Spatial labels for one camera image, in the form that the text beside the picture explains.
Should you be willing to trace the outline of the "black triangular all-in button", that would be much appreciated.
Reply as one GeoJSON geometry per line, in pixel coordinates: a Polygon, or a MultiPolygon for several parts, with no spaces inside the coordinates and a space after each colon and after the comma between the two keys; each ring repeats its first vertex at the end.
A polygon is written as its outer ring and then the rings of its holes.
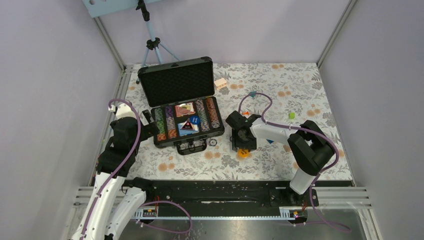
{"type": "Polygon", "coordinates": [[[186,120],[185,122],[183,122],[180,126],[180,129],[188,130],[188,131],[194,131],[195,130],[194,126],[190,123],[189,120],[186,120]]]}

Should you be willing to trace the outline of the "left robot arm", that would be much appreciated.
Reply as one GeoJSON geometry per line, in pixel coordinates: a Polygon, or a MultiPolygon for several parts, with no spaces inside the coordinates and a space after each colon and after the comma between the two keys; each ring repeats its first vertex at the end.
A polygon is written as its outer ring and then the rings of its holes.
{"type": "Polygon", "coordinates": [[[113,135],[98,157],[92,194],[71,237],[73,240],[117,240],[139,206],[148,206],[155,200],[154,190],[136,184],[129,188],[118,206],[113,207],[135,163],[140,143],[157,135],[159,129],[147,110],[143,111],[148,122],[144,125],[129,101],[112,99],[108,111],[116,117],[110,123],[113,135]]]}

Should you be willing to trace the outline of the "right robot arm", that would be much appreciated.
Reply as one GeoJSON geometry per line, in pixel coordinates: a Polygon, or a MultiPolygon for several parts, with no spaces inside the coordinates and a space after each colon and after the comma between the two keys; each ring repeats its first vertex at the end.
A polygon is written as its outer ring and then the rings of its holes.
{"type": "Polygon", "coordinates": [[[331,158],[339,158],[336,145],[311,120],[291,126],[266,121],[262,115],[245,117],[233,111],[225,121],[231,128],[232,149],[236,152],[255,151],[259,139],[290,147],[298,165],[286,193],[287,201],[293,206],[299,206],[307,199],[306,191],[331,158]]]}

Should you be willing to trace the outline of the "blue playing card deck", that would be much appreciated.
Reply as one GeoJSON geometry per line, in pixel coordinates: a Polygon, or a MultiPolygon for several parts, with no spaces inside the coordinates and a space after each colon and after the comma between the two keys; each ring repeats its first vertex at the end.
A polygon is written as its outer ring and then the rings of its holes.
{"type": "Polygon", "coordinates": [[[193,135],[199,133],[199,127],[197,124],[193,124],[190,121],[181,122],[178,125],[178,135],[180,137],[193,135]]]}

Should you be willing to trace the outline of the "orange big blind button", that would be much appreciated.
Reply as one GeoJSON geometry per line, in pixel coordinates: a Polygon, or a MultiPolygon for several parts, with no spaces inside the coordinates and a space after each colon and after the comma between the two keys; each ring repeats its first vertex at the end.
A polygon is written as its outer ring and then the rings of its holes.
{"type": "Polygon", "coordinates": [[[250,151],[248,149],[239,148],[237,154],[240,158],[247,158],[250,155],[250,151]]]}

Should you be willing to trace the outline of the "black poker chip case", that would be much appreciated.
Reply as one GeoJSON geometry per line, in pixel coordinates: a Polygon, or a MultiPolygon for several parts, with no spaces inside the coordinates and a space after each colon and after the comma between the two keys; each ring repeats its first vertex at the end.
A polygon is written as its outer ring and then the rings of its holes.
{"type": "Polygon", "coordinates": [[[158,140],[157,135],[154,136],[153,142],[157,148],[176,147],[180,155],[194,154],[206,150],[208,140],[224,134],[224,123],[217,99],[214,96],[214,66],[210,57],[203,56],[172,63],[144,66],[138,70],[137,77],[145,93],[147,103],[152,108],[151,115],[155,122],[155,109],[160,108],[163,111],[166,140],[158,140]],[[212,128],[206,103],[207,98],[213,98],[220,122],[218,128],[212,128]],[[196,100],[203,101],[210,130],[202,131],[199,124],[199,133],[179,136],[179,123],[189,120],[190,116],[199,117],[196,100]],[[175,105],[189,102],[193,102],[195,113],[177,117],[175,105]],[[172,107],[176,127],[177,137],[171,139],[168,137],[166,106],[172,107]]]}

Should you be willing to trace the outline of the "blue small blind button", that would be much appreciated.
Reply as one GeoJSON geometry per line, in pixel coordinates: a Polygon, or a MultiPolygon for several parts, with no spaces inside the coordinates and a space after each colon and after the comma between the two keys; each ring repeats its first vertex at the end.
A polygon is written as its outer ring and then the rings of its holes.
{"type": "Polygon", "coordinates": [[[189,121],[193,125],[199,125],[201,123],[201,120],[197,115],[190,116],[189,121]]]}

